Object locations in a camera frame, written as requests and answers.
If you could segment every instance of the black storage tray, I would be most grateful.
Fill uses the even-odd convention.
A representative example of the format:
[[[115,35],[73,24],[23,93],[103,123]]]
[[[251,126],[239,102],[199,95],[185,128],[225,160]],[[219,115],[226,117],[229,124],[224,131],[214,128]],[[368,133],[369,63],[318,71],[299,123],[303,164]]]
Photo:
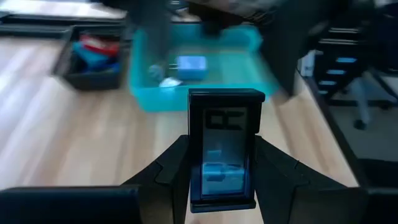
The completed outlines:
[[[112,90],[120,87],[124,68],[123,36],[125,26],[121,25],[87,25],[73,26],[65,35],[66,44],[53,68],[53,74],[60,76],[76,90]],[[91,34],[102,39],[119,41],[119,53],[116,62],[121,68],[119,72],[81,73],[85,62],[73,53],[72,43],[79,40],[81,34]]]

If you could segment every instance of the blue object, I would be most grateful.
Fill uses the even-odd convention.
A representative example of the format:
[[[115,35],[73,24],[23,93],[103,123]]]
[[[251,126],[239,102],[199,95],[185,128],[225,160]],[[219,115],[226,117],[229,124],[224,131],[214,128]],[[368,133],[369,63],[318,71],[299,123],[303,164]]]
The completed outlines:
[[[106,55],[97,54],[85,49],[80,42],[74,42],[72,44],[72,49],[77,55],[79,55],[81,59],[86,62],[88,69],[99,67],[109,60],[109,57]]]
[[[338,62],[338,63],[354,63],[354,62],[356,62],[356,58],[340,57],[340,58],[336,59],[336,62]]]
[[[336,85],[336,81],[320,81],[319,85]]]
[[[254,88],[270,97],[278,89],[267,64],[259,55],[262,37],[250,25],[225,29],[219,39],[207,39],[200,24],[172,24],[168,64],[179,56],[206,57],[207,75],[202,81],[175,87],[160,88],[159,81],[149,75],[155,58],[148,51],[147,34],[133,34],[129,89],[142,109],[148,112],[185,111],[188,109],[189,88]]]
[[[83,73],[91,73],[91,72],[113,72],[119,73],[120,72],[120,64],[118,62],[112,64],[101,64],[95,69],[92,68],[85,68]]]
[[[328,70],[326,73],[329,75],[344,75],[346,73],[346,71],[331,69],[331,70]]]
[[[202,80],[208,73],[204,56],[178,56],[177,78],[179,80]]]

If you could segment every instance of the wooden table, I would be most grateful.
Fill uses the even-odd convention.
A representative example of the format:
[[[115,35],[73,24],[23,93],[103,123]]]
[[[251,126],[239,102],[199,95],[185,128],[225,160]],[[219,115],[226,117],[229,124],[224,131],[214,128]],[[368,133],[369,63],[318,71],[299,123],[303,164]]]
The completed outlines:
[[[18,13],[117,17],[71,2],[4,2]],[[118,185],[187,133],[187,113],[145,113],[126,85],[78,93],[52,77],[62,44],[0,38],[0,188],[33,185]],[[304,164],[357,186],[313,96],[300,94],[262,109],[260,135]],[[187,223],[262,223],[255,210],[192,215]]]

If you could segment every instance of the chair wheel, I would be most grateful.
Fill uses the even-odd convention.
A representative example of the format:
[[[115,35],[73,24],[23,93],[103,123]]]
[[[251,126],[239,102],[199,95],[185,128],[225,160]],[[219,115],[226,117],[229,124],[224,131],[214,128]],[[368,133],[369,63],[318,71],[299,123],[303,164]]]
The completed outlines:
[[[394,107],[394,104],[390,101],[385,101],[380,105],[380,109],[387,111],[391,110]]]
[[[365,130],[368,127],[367,124],[365,124],[362,120],[358,119],[354,121],[354,128],[358,130]]]

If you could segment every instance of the phone screen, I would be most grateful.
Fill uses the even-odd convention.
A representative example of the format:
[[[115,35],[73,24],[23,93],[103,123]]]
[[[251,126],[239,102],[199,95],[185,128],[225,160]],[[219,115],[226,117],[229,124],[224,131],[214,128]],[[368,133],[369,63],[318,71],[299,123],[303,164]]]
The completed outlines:
[[[211,108],[203,112],[203,196],[244,193],[248,109]]]

